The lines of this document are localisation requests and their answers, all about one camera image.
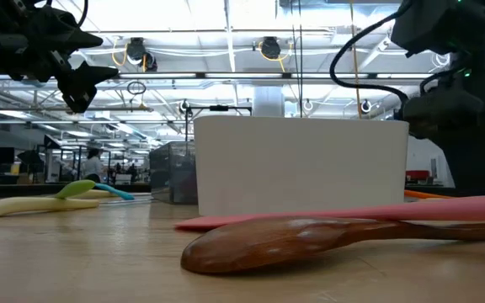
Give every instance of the wooden spoon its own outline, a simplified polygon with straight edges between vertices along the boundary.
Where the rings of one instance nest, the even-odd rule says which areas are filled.
[[[183,251],[181,267],[220,274],[308,257],[364,240],[485,240],[485,223],[425,226],[400,221],[281,217],[216,228]]]

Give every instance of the desk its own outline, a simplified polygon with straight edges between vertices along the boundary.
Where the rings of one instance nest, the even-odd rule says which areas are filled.
[[[179,267],[196,206],[102,205],[0,218],[0,302],[485,302],[485,243],[362,242],[211,277]]]

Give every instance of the white container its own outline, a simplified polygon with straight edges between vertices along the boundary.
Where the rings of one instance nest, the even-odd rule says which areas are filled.
[[[400,121],[198,118],[200,215],[402,203],[407,143]]]

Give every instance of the blue handle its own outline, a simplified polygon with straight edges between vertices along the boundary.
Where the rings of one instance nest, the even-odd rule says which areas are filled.
[[[102,189],[102,190],[105,190],[105,191],[108,191],[112,194],[117,194],[118,196],[120,196],[121,198],[125,199],[125,200],[132,200],[134,199],[134,196],[127,193],[127,192],[124,192],[122,190],[118,190],[118,189],[114,189],[113,187],[109,186],[109,185],[106,185],[106,184],[102,184],[102,183],[96,183],[95,186],[98,188],[98,189]]]

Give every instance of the table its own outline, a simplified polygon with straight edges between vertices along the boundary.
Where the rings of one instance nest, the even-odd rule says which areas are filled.
[[[485,302],[485,242],[362,242],[229,276],[179,267],[199,234],[161,202],[0,218],[0,302]]]

